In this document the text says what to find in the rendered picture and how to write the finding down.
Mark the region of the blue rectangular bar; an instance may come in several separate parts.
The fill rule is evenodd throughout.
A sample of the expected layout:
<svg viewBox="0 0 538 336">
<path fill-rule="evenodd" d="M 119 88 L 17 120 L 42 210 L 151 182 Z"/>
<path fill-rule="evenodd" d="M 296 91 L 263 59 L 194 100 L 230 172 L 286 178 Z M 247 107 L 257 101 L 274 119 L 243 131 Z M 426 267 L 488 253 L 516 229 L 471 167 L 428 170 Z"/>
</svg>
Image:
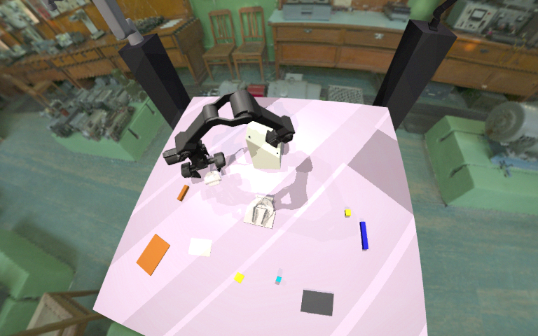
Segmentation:
<svg viewBox="0 0 538 336">
<path fill-rule="evenodd" d="M 361 231 L 361 243 L 362 243 L 362 250 L 368 249 L 368 239 L 367 239 L 367 233 L 366 233 L 366 224 L 365 222 L 360 222 L 360 231 Z"/>
</svg>

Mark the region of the brown flat rectangular plate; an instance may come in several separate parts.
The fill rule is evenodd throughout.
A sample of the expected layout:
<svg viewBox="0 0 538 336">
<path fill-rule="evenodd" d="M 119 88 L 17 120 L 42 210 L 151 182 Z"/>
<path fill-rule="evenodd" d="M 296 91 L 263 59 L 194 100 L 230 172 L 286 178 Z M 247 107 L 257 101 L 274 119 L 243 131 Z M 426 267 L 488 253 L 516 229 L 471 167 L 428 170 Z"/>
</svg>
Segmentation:
<svg viewBox="0 0 538 336">
<path fill-rule="evenodd" d="M 166 241 L 155 234 L 136 263 L 151 276 L 169 247 Z"/>
</svg>

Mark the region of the small yellow square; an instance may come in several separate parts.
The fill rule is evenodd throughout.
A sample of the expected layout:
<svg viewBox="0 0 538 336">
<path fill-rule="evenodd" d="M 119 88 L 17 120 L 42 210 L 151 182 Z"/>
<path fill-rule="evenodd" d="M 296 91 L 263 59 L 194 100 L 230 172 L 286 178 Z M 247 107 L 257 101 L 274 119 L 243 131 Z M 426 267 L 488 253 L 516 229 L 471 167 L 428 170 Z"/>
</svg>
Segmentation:
<svg viewBox="0 0 538 336">
<path fill-rule="evenodd" d="M 244 278 L 244 275 L 240 274 L 239 272 L 236 274 L 236 276 L 234 277 L 234 279 L 237 281 L 237 282 L 242 282 Z"/>
</svg>

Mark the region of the brown rectangular block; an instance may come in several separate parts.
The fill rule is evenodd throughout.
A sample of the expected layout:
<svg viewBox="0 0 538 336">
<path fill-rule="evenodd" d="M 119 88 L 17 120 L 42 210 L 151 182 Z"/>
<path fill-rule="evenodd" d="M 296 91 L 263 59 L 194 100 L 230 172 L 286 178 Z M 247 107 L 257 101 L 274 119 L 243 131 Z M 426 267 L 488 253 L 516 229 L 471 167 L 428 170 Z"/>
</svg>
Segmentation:
<svg viewBox="0 0 538 336">
<path fill-rule="evenodd" d="M 188 192 L 189 187 L 184 185 L 183 189 L 180 192 L 180 195 L 177 197 L 179 201 L 182 201 L 185 198 L 186 193 Z"/>
</svg>

